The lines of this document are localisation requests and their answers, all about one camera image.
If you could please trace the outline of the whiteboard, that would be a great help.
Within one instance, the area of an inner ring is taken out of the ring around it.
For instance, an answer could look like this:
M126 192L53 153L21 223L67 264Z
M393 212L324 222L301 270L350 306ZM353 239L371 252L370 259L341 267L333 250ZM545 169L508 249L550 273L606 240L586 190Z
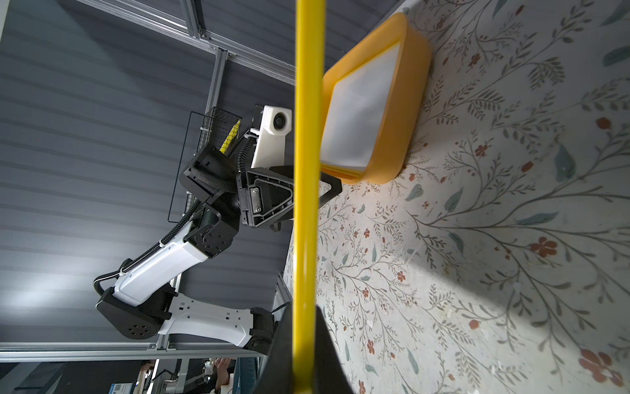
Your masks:
M326 3L296 3L293 392L313 393Z
M362 172L381 128L400 46L395 44L339 80L326 116L321 164Z

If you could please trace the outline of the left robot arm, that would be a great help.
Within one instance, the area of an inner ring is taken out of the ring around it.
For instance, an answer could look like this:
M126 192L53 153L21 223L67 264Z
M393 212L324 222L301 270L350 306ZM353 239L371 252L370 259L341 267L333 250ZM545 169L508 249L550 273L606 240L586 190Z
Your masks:
M295 169L256 167L246 144L236 157L207 144L180 174L194 201L162 240L93 281L96 309L126 338L183 334L265 355L277 321L263 308L230 309L184 295L172 279L217 257L241 226L278 229L294 216Z

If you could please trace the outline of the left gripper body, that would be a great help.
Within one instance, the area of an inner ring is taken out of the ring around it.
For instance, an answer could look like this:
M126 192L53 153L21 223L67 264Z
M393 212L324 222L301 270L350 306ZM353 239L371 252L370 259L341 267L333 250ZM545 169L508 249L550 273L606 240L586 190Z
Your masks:
M201 208L213 208L221 221L239 231L241 212L237 195L238 175L235 163L213 144L206 144L185 165L178 180L194 198L178 228L190 221Z

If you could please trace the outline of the yellow plastic storage box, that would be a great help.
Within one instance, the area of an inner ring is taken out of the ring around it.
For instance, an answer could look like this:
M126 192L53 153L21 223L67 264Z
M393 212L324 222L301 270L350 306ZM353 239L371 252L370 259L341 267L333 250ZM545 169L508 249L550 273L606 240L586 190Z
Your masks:
M362 172L321 164L323 172L346 184L385 184L398 176L421 108L431 65L431 44L404 13L398 12L360 41L323 77L324 132L335 84L395 44L400 46L400 52L369 164Z

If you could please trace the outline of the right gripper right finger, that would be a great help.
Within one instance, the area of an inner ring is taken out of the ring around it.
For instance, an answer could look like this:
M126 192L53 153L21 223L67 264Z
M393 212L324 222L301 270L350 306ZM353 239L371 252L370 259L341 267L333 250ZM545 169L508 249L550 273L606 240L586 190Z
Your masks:
M314 348L314 392L318 394L353 394L341 367L322 309L317 307Z

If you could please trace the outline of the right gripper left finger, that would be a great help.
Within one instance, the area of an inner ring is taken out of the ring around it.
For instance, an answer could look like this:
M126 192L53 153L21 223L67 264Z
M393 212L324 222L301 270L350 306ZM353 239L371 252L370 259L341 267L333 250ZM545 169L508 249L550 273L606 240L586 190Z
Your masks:
M254 394L292 394L294 392L292 318L292 305L287 305L272 339L267 362L257 381Z

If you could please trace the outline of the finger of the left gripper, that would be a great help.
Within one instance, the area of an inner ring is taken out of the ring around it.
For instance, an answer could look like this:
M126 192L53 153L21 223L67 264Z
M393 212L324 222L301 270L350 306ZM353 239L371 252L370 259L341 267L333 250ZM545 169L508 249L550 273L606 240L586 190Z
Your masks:
M253 168L240 172L236 180L243 225L281 228L293 218L293 168Z
M330 186L330 189L319 197L319 206L323 207L342 192L342 182L339 178L328 175L325 172L321 172L320 181Z

